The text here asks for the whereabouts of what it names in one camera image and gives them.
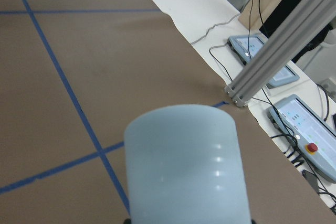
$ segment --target gray cable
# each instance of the gray cable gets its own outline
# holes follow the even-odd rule
[[[208,30],[206,31],[205,35],[203,35],[201,38],[195,40],[194,42],[191,42],[191,45],[196,44],[197,42],[199,42],[200,40],[204,39],[208,33],[210,32],[210,30],[214,29],[216,26],[221,26],[221,25],[227,25],[229,24],[234,18],[238,17],[240,15],[240,13],[236,14],[235,16],[233,16],[229,21],[227,22],[223,22],[223,23],[217,23],[215,25],[213,25],[212,27],[208,28]]]

